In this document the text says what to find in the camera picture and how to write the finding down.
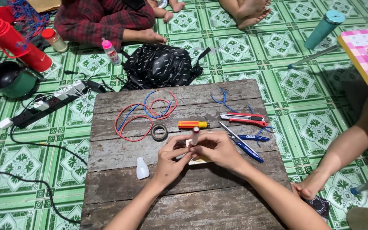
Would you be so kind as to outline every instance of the person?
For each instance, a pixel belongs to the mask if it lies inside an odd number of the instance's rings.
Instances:
[[[121,43],[166,43],[151,27],[154,11],[147,1],[138,11],[122,0],[62,0],[54,27],[65,40],[101,47],[102,38],[120,52]]]
[[[267,6],[270,0],[218,0],[235,20],[238,29],[244,29],[250,25],[258,24],[269,15],[271,9]]]
[[[368,148],[368,97],[357,123],[330,143],[319,166],[301,183],[295,184],[299,195],[312,200],[324,190],[329,177],[358,158]]]
[[[190,135],[177,135],[168,139],[159,150],[154,176],[103,230],[137,229],[157,196],[177,178],[192,158],[200,154],[206,155],[215,164],[241,175],[289,229],[330,230],[320,215],[298,195],[293,194],[243,159],[232,144],[227,132],[203,132],[199,135],[198,145],[191,147],[190,150],[187,147],[174,149],[177,142],[190,138]],[[179,161],[173,160],[182,154],[185,155]]]
[[[146,0],[146,1],[148,1],[151,7],[153,8],[154,14],[156,15],[156,17],[163,18],[164,23],[169,22],[171,18],[173,18],[174,16],[173,13],[171,13],[168,10],[158,7],[157,0]],[[174,11],[174,13],[180,12],[185,6],[185,2],[179,3],[178,0],[169,0],[168,3],[170,4],[172,11]]]

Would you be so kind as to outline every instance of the red plaid clothing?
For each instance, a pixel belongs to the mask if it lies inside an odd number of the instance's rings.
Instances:
[[[59,7],[54,26],[65,40],[101,47],[105,38],[119,52],[124,29],[143,30],[154,25],[154,11],[145,2],[136,12],[122,0],[75,0]]]

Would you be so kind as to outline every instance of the teal water bottle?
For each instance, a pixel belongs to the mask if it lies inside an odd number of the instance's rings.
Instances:
[[[344,15],[337,10],[332,9],[327,11],[309,38],[306,39],[304,46],[310,50],[314,49],[338,25],[342,24],[345,19]]]

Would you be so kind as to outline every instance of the red wire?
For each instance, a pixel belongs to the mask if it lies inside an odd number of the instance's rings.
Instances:
[[[175,95],[170,91],[171,95],[174,97],[174,100],[175,100],[175,105],[173,108],[172,105],[170,106],[169,108],[169,112],[167,112],[166,114],[162,115],[160,118],[157,118],[157,119],[165,119],[165,118],[168,118],[170,116],[170,114],[175,110],[175,108],[177,107],[177,98],[175,97]],[[142,103],[135,103],[135,104],[130,104],[128,106],[126,106],[125,108],[123,108],[119,114],[117,115],[116,119],[115,119],[115,131],[116,133],[119,135],[119,137],[125,139],[125,140],[128,140],[128,141],[131,141],[131,142],[136,142],[136,141],[140,141],[142,140],[143,138],[145,138],[147,136],[148,133],[150,133],[150,130],[151,130],[151,127],[153,127],[153,120],[151,120],[150,117],[148,116],[144,116],[144,115],[137,115],[137,116],[134,116],[132,118],[130,118],[128,121],[126,121],[123,126],[120,128],[120,132],[117,131],[117,120],[120,118],[120,115],[123,113],[123,111],[125,111],[127,108],[129,107],[132,107],[132,106],[135,106],[135,105],[141,105],[141,106],[144,106],[146,109],[148,109],[150,111],[150,113],[154,113],[156,116],[160,116],[159,114],[157,114],[156,112],[153,111],[153,108],[152,108],[152,105],[154,102],[157,102],[157,101],[163,101],[163,102],[167,102],[167,103],[170,103],[169,101],[165,100],[165,99],[156,99],[156,100],[153,100],[151,102],[151,105],[150,105],[150,108],[147,107],[145,104],[142,104]],[[147,130],[147,132],[139,139],[128,139],[126,137],[123,137],[121,135],[121,133],[123,132],[123,129],[125,128],[125,126],[131,122],[132,120],[136,119],[136,118],[146,118],[146,119],[149,119],[151,121],[151,126],[150,128]]]

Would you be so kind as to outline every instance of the yellow table edge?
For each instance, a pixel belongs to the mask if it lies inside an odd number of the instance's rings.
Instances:
[[[341,35],[339,35],[337,37],[337,41],[340,43],[340,45],[342,46],[343,50],[349,56],[350,60],[353,62],[353,65],[359,71],[361,77],[364,79],[364,81],[366,82],[366,84],[368,86],[368,76],[367,76],[365,70],[362,68],[362,66],[360,65],[359,61],[356,59],[355,55],[353,55],[352,51],[347,46],[346,42],[343,40],[343,38],[341,37]]]

